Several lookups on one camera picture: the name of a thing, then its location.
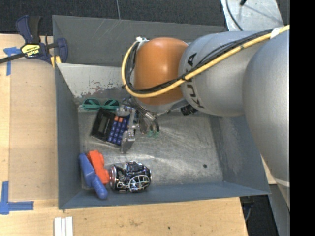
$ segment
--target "yellow cable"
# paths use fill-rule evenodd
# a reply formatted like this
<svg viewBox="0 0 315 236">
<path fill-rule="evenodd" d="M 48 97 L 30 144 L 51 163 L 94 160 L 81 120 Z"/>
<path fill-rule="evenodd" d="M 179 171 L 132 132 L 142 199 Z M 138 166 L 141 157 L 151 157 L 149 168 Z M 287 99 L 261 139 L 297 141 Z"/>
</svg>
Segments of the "yellow cable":
<svg viewBox="0 0 315 236">
<path fill-rule="evenodd" d="M 285 27 L 282 27 L 282 28 L 279 30 L 279 34 L 282 33 L 282 32 L 284 32 L 284 31 L 287 31 L 287 30 L 289 30 L 289 29 L 290 29 L 290 25 L 287 25 L 287 26 L 285 26 Z M 209 63 L 207 63 L 207 64 L 201 66 L 201 67 L 198 68 L 197 70 L 195 70 L 195 71 L 191 72 L 190 74 L 186 75 L 186 76 L 185 76 L 185 79 L 180 79 L 180 80 L 174 82 L 173 84 L 171 84 L 171 85 L 169 85 L 169 86 L 167 86 L 167 87 L 165 87 L 165 88 L 163 88 L 163 89 L 160 89 L 160 90 L 155 91 L 155 92 L 145 93 L 145 94 L 136 93 L 136 92 L 132 91 L 132 90 L 128 87 L 128 85 L 126 84 L 126 78 L 125 78 L 126 62 L 127 62 L 127 59 L 128 59 L 128 57 L 129 57 L 129 54 L 130 54 L 132 48 L 133 48 L 134 45 L 137 43 L 137 41 L 136 41 L 136 42 L 134 42 L 134 44 L 128 49 L 128 51 L 127 51 L 127 53 L 126 53 L 126 55 L 125 55 L 125 57 L 124 57 L 124 60 L 123 60 L 123 64 L 122 64 L 122 80 L 123 80 L 123 84 L 125 85 L 125 88 L 126 88 L 127 92 L 128 92 L 129 94 L 131 94 L 132 96 L 134 96 L 134 97 L 137 97 L 137 98 L 155 97 L 155 96 L 158 96 L 158 95 L 160 95 L 160 94 L 166 93 L 166 92 L 168 92 L 168 91 L 170 91 L 170 90 L 172 90 L 172 89 L 174 89 L 174 88 L 180 86 L 180 85 L 181 85 L 182 83 L 184 83 L 186 80 L 191 79 L 192 77 L 196 76 L 197 74 L 199 74 L 199 73 L 201 73 L 201 72 L 207 70 L 208 68 L 210 68 L 210 67 L 214 66 L 215 64 L 221 62 L 222 60 L 224 60 L 224 59 L 230 57 L 231 55 L 236 54 L 237 52 L 241 51 L 242 49 L 245 49 L 245 48 L 248 48 L 248 47 L 250 47 L 250 46 L 252 46 L 252 45 L 254 45 L 254 44 L 260 43 L 260 42 L 262 42 L 262 41 L 264 41 L 264 40 L 269 39 L 270 37 L 271 37 L 271 33 L 266 34 L 266 35 L 263 35 L 263 36 L 258 37 L 258 38 L 256 38 L 256 39 L 253 39 L 253 40 L 251 40 L 251 41 L 249 41 L 249 42 L 246 42 L 245 44 L 243 44 L 243 45 L 241 45 L 241 46 L 238 46 L 238 47 L 236 47 L 236 48 L 234 48 L 234 49 L 232 49 L 232 50 L 230 50 L 230 51 L 224 53 L 223 55 L 217 57 L 216 59 L 210 61 Z"/>
</svg>

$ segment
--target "small object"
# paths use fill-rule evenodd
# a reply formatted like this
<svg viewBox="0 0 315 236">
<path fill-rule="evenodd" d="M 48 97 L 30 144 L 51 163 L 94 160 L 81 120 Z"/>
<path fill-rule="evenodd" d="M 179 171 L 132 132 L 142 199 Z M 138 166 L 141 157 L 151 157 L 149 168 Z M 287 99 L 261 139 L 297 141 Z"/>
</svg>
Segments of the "small object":
<svg viewBox="0 0 315 236">
<path fill-rule="evenodd" d="M 109 176 L 110 187 L 120 192 L 143 191 L 152 181 L 151 170 L 135 161 L 125 162 L 122 166 L 113 165 Z"/>
<path fill-rule="evenodd" d="M 16 29 L 18 33 L 24 38 L 25 45 L 20 48 L 21 53 L 15 54 L 3 59 L 0 59 L 0 64 L 9 62 L 21 57 L 27 59 L 40 59 L 49 64 L 51 63 L 52 55 L 49 54 L 49 49 L 58 47 L 59 57 L 62 62 L 66 62 L 68 57 L 68 47 L 64 38 L 58 38 L 56 43 L 46 44 L 40 42 L 38 33 L 38 25 L 40 16 L 28 16 L 25 15 L 16 21 Z"/>
<path fill-rule="evenodd" d="M 134 130 L 129 128 L 128 117 L 120 117 L 113 112 L 100 108 L 91 131 L 91 136 L 105 143 L 120 146 L 126 152 L 131 145 L 125 145 L 127 139 L 124 139 L 124 135 L 129 130 L 132 130 L 132 134 L 134 134 Z"/>
<path fill-rule="evenodd" d="M 130 109 L 129 127 L 121 136 L 120 151 L 123 154 L 126 154 L 127 151 L 133 145 L 133 143 L 136 141 L 136 139 L 134 137 L 134 131 L 135 131 L 135 125 L 133 124 L 134 115 L 135 115 L 135 110 Z"/>
<path fill-rule="evenodd" d="M 104 168 L 104 157 L 98 150 L 91 150 L 87 153 L 87 158 L 92 164 L 95 173 L 98 175 L 102 184 L 106 185 L 109 182 L 109 173 Z"/>
<path fill-rule="evenodd" d="M 108 192 L 84 153 L 79 154 L 79 162 L 86 185 L 94 188 L 100 199 L 106 199 Z"/>
<path fill-rule="evenodd" d="M 54 219 L 54 236 L 73 236 L 72 217 Z"/>
<path fill-rule="evenodd" d="M 119 102 L 115 99 L 108 99 L 103 105 L 100 104 L 99 100 L 95 98 L 88 98 L 83 101 L 82 108 L 89 111 L 97 111 L 100 108 L 114 112 L 119 108 Z"/>
</svg>

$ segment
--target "blue handle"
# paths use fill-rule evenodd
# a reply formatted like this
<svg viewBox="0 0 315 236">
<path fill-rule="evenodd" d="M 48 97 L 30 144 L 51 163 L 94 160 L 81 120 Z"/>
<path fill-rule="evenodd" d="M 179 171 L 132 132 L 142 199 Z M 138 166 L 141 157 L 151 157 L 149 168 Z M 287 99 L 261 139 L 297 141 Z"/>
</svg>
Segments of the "blue handle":
<svg viewBox="0 0 315 236">
<path fill-rule="evenodd" d="M 100 199 L 106 199 L 108 192 L 105 186 L 102 184 L 101 180 L 99 179 L 98 175 L 96 175 L 92 164 L 90 163 L 90 161 L 88 160 L 87 156 L 84 153 L 79 154 L 79 161 L 83 177 L 87 186 L 93 187 L 97 193 L 97 196 Z"/>
<path fill-rule="evenodd" d="M 29 18 L 28 15 L 25 15 L 16 21 L 16 29 L 27 44 L 32 43 L 33 41 L 32 33 L 29 28 Z"/>
</svg>

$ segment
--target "green sunglasses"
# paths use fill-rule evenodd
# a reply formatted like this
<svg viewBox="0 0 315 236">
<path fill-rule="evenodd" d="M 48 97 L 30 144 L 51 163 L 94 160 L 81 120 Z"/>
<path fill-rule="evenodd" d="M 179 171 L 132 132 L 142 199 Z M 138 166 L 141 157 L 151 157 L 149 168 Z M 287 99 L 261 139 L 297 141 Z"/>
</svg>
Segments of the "green sunglasses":
<svg viewBox="0 0 315 236">
<path fill-rule="evenodd" d="M 103 108 L 113 112 L 119 108 L 119 102 L 115 99 L 108 99 L 103 105 L 101 105 L 99 100 L 95 98 L 88 98 L 83 101 L 82 108 L 89 111 L 97 111 L 100 108 Z"/>
</svg>

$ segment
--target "blue buttons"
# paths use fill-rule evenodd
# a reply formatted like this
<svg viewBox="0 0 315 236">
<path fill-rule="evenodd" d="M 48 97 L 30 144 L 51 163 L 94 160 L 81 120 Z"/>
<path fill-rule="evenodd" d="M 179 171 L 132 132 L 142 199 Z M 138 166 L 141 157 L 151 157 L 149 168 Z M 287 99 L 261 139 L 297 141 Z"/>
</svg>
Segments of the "blue buttons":
<svg viewBox="0 0 315 236">
<path fill-rule="evenodd" d="M 127 118 L 115 116 L 107 141 L 120 145 L 122 143 L 123 133 L 127 130 L 127 122 Z"/>
</svg>

